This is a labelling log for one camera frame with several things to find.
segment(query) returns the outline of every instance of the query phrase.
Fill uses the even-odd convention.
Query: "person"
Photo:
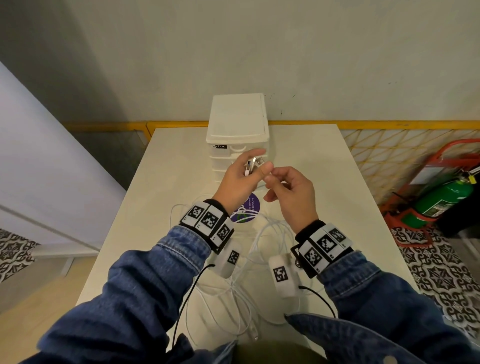
[[[274,168],[272,162],[245,177],[248,159],[264,152],[241,154],[207,202],[230,215],[264,180],[264,200],[279,201],[298,240],[319,222],[313,184],[293,167]],[[431,299],[382,272],[359,251],[343,255],[318,277],[339,319],[286,316],[298,332],[324,348],[327,359],[293,343],[262,341],[194,351],[183,334],[167,352],[167,331],[210,252],[206,241],[186,226],[173,227],[150,251],[125,252],[110,268],[101,295],[61,317],[39,341],[40,352],[23,363],[480,363],[479,352],[443,322]]]

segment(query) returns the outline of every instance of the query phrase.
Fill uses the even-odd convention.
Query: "person's right hand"
[[[298,234],[318,220],[313,183],[293,167],[273,168],[271,173],[264,178],[269,189],[264,200],[278,200],[285,221]]]

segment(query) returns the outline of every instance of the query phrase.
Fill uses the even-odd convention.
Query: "person's left hand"
[[[228,215],[231,215],[247,201],[248,196],[257,188],[258,182],[273,169],[272,162],[265,162],[250,176],[245,176],[247,161],[250,158],[261,156],[263,153],[265,153],[265,149],[252,149],[244,152],[225,172],[225,176],[212,198],[222,204]]]

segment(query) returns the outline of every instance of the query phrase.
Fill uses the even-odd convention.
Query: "qr code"
[[[194,206],[192,207],[190,212],[187,214],[187,216],[190,216],[192,218],[199,218],[204,211],[205,209],[203,207]]]
[[[346,239],[345,235],[343,235],[337,228],[330,230],[328,233],[340,243]]]
[[[334,242],[333,239],[329,237],[327,234],[322,236],[320,240],[317,241],[317,243],[322,247],[322,249],[326,253],[330,252],[333,248],[336,247],[336,242]]]
[[[283,282],[284,280],[288,280],[287,271],[285,270],[284,266],[275,268],[273,270],[273,274],[275,274],[275,279],[277,282]]]
[[[310,263],[312,267],[316,266],[318,262],[322,260],[322,256],[318,254],[318,252],[313,248],[310,248],[307,251],[307,254],[305,254],[305,258],[307,259],[307,261]]]
[[[217,221],[218,221],[218,217],[216,217],[210,211],[207,211],[207,213],[203,217],[202,221],[200,221],[200,222],[202,224],[206,225],[207,227],[213,229],[213,227],[215,226]]]
[[[228,262],[235,265],[240,256],[240,253],[237,253],[235,250],[232,250],[230,256],[228,257]]]
[[[223,226],[218,230],[216,233],[220,239],[225,240],[225,238],[228,236],[230,233],[230,229],[226,224],[223,224]]]

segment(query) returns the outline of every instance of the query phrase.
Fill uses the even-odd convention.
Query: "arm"
[[[267,162],[244,176],[246,161],[264,152],[245,152],[229,167],[213,197],[218,208],[231,214],[271,171],[273,164]],[[110,268],[102,294],[61,317],[38,343],[40,353],[24,363],[165,362],[167,331],[210,252],[184,226],[172,228],[148,252],[125,252]],[[182,346],[187,356],[192,352],[185,337],[175,346]]]
[[[304,242],[323,225],[313,184],[296,169],[274,168],[265,182],[270,190],[264,199],[279,200],[296,240]],[[339,318],[367,327],[427,362],[480,362],[468,339],[443,322],[432,300],[400,277],[382,272],[362,253],[347,249],[318,278]]]

